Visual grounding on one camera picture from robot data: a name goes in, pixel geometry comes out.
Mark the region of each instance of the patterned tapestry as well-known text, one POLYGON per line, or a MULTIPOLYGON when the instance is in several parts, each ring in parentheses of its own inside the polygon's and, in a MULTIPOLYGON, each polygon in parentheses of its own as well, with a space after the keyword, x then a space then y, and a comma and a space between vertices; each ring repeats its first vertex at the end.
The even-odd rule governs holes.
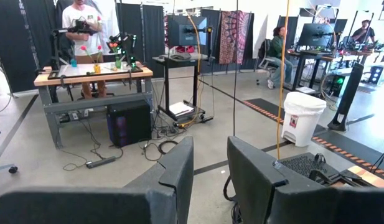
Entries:
POLYGON ((237 63, 243 63, 249 18, 250 14, 242 11, 222 12, 219 64, 236 62, 236 38, 237 63))

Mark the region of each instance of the concrete floor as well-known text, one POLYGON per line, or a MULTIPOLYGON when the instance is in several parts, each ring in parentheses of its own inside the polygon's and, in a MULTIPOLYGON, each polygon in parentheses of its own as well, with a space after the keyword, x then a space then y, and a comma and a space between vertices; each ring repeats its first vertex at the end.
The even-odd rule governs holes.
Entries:
MULTIPOLYGON (((176 103, 192 96, 191 68, 180 68, 171 70, 170 101, 176 103)), ((278 104, 279 92, 269 90, 266 85, 265 73, 239 73, 236 86, 236 97, 240 100, 263 98, 274 104, 278 104), (256 78, 259 77, 263 83, 256 86, 256 78)), ((205 82, 216 86, 222 91, 233 94, 234 72, 228 75, 216 75, 204 77, 205 82)), ((162 90, 162 80, 154 82, 156 92, 162 90)), ((109 92, 116 94, 129 92, 129 88, 122 84, 108 86, 109 92)), ((349 131, 343 135, 358 141, 364 145, 374 148, 380 152, 384 151, 384 86, 372 94, 357 93, 349 120, 364 117, 375 113, 373 118, 351 124, 349 131)), ((80 87, 73 90, 79 95, 80 87)), ((0 73, 0 109, 5 106, 9 96, 8 88, 0 73)), ((0 157, 0 166, 16 164, 19 173, 10 175, 7 170, 0 171, 0 195, 12 189, 28 186, 86 186, 86 187, 122 187, 148 170, 154 162, 149 162, 141 154, 142 150, 137 144, 124 147, 124 156, 117 162, 101 166, 96 169, 82 167, 72 172, 64 171, 62 168, 68 163, 83 164, 81 158, 71 156, 60 150, 56 150, 50 137, 48 125, 42 110, 39 98, 32 104, 27 116, 21 121, 20 126, 13 129, 17 120, 29 104, 36 91, 15 94, 18 99, 12 99, 8 108, 0 113, 0 148, 4 148, 0 157)), ((215 98, 215 118, 206 124, 193 125, 187 132, 175 138, 180 141, 184 136, 194 137, 194 169, 206 167, 227 160, 227 137, 233 131, 233 99, 205 85, 202 93, 201 107, 207 111, 207 116, 214 115, 212 93, 215 98)), ((69 101, 66 92, 59 90, 59 98, 69 101)), ((334 111, 326 109, 321 116, 319 124, 327 126, 334 116, 334 111)), ((247 106, 236 102, 236 136, 247 143, 263 149, 276 144, 276 123, 269 118, 253 111, 247 106)), ((93 134, 101 142, 99 152, 102 156, 119 155, 119 150, 111 149, 108 138, 106 119, 101 114, 91 120, 93 134)), ((65 125, 61 129, 62 141, 67 152, 76 153, 88 160, 96 161, 98 157, 90 153, 93 143, 90 135, 80 123, 65 125)), ((326 160, 337 170, 344 170, 353 164, 341 158, 323 147, 311 143, 308 147, 295 147, 287 145, 280 149, 281 157, 289 157, 305 152, 323 153, 326 160)), ((276 155, 276 150, 268 152, 276 155)), ((149 148, 149 158, 157 158, 159 153, 156 149, 149 148)), ((226 201, 222 195, 223 185, 229 175, 227 166, 219 167, 208 172, 196 175, 190 203, 189 223, 231 223, 230 209, 232 203, 226 201)), ((229 187, 229 194, 233 195, 233 187, 229 187)))

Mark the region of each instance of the jeans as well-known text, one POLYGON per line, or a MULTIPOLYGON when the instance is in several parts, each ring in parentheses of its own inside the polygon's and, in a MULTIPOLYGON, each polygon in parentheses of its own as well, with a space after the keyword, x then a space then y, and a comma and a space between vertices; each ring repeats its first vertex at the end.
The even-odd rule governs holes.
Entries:
MULTIPOLYGON (((270 80, 275 86, 280 86, 281 60, 275 57, 268 58, 274 60, 274 62, 271 63, 278 66, 278 69, 276 69, 276 71, 272 74, 270 80)), ((284 71, 284 82, 291 83, 291 72, 293 72, 293 64, 287 59, 284 59, 284 71)))

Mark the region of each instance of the wheel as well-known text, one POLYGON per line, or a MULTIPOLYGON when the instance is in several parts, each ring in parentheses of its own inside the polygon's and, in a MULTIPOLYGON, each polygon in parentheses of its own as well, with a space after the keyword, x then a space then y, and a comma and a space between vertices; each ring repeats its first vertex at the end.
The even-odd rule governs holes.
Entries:
POLYGON ((16 167, 16 166, 11 167, 11 168, 9 169, 9 172, 10 172, 11 174, 15 174, 15 173, 17 172, 17 167, 16 167))

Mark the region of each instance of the woman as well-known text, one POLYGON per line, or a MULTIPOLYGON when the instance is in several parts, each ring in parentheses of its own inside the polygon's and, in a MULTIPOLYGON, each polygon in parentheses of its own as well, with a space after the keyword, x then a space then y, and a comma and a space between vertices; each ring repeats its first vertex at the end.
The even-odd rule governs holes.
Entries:
MULTIPOLYGON (((277 27, 273 30, 273 40, 271 43, 271 47, 268 50, 267 56, 268 58, 274 60, 272 64, 278 66, 278 69, 272 74, 272 76, 268 79, 268 88, 273 89, 275 86, 280 86, 280 78, 281 78, 281 52, 283 48, 283 37, 286 33, 286 29, 284 27, 277 27)), ((293 71, 293 64, 284 59, 284 82, 291 82, 291 72, 293 71)))

